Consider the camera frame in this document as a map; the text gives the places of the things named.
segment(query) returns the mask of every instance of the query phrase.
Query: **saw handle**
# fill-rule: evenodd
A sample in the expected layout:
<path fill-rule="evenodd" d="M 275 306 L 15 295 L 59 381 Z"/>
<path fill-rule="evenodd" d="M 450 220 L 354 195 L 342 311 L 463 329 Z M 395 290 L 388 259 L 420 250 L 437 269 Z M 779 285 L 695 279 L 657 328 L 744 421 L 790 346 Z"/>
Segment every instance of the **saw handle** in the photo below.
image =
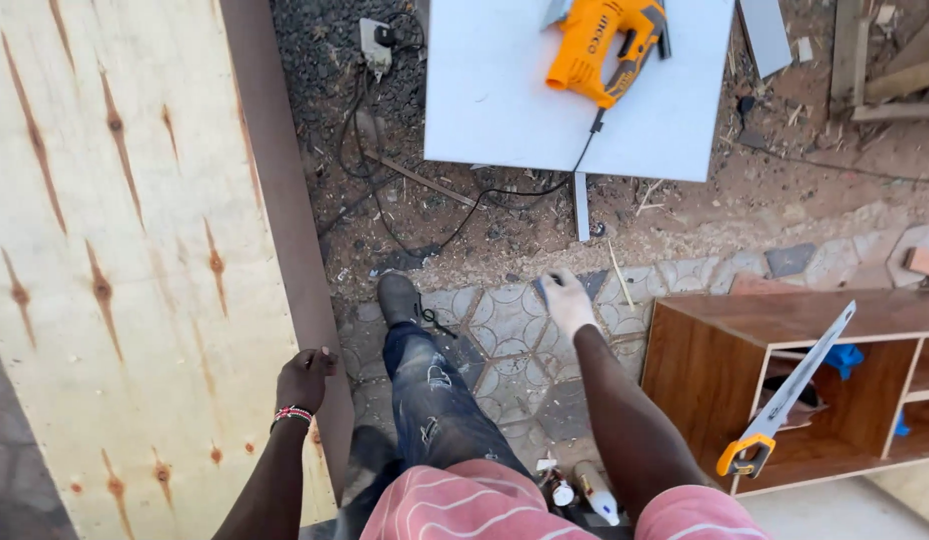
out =
<path fill-rule="evenodd" d="M 742 452 L 757 448 L 757 452 L 751 459 L 739 457 Z M 721 458 L 718 459 L 718 475 L 747 475 L 750 479 L 755 479 L 764 467 L 772 450 L 775 449 L 775 439 L 756 433 L 744 440 L 737 440 L 727 445 Z"/>

